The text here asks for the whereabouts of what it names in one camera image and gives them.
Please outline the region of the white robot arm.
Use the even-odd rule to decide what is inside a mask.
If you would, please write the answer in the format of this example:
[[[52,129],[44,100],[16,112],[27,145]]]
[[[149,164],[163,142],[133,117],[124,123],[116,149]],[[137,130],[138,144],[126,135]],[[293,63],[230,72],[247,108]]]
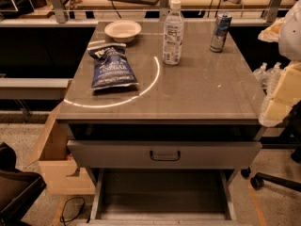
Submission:
[[[291,61],[301,60],[301,0],[284,17],[279,30],[278,49]]]

